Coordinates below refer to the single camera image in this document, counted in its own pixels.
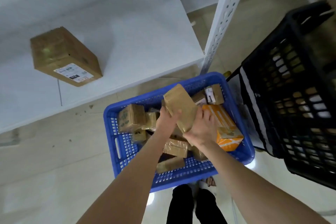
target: blue basket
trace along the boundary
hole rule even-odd
[[[237,127],[244,135],[243,141],[235,151],[229,152],[231,156],[236,158],[244,165],[252,162],[255,151],[251,143],[245,125],[240,117],[236,103],[230,93],[229,86],[225,77],[217,72],[200,75],[188,80],[179,82],[186,91],[193,95],[207,86],[219,83],[224,96],[224,108],[227,110],[231,118],[235,121]],[[118,103],[114,103],[106,107],[104,111],[104,122],[107,134],[108,146],[111,152],[111,160],[116,177],[124,169],[124,167],[134,158],[137,152],[141,149],[140,145],[132,144],[129,133],[118,133],[117,117],[118,113],[129,104],[139,104],[145,107],[147,111],[150,107],[161,108],[161,100],[163,95],[173,88],[176,83],[164,88],[154,90],[149,93],[136,96]],[[193,157],[185,158],[185,167],[175,169],[163,174],[155,174],[152,188],[150,192],[167,189],[180,184],[193,182],[199,179],[207,178],[217,174],[215,167],[210,161],[199,162]]]

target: crate handle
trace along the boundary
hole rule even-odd
[[[116,137],[114,139],[114,142],[115,142],[115,147],[117,148],[117,154],[118,154],[118,158],[121,159],[121,156],[120,156],[120,150],[119,150],[119,143],[118,143],[118,138]]]

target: black pants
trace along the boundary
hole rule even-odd
[[[173,189],[173,198],[170,202],[167,224],[193,222],[194,198],[191,188],[187,184]],[[220,209],[217,207],[215,196],[206,189],[199,189],[196,198],[196,217],[201,224],[220,223],[227,224]]]

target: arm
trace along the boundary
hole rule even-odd
[[[209,111],[200,108],[184,135],[212,162],[248,224],[321,223],[323,217],[232,158],[216,144],[217,128]]]
[[[77,224],[141,223],[156,165],[179,114],[160,110],[157,129],[135,158],[114,179]]]

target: orange and white package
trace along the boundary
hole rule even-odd
[[[237,128],[229,114],[221,105],[203,105],[202,108],[209,110],[217,121],[217,144],[225,151],[234,151],[244,136]]]

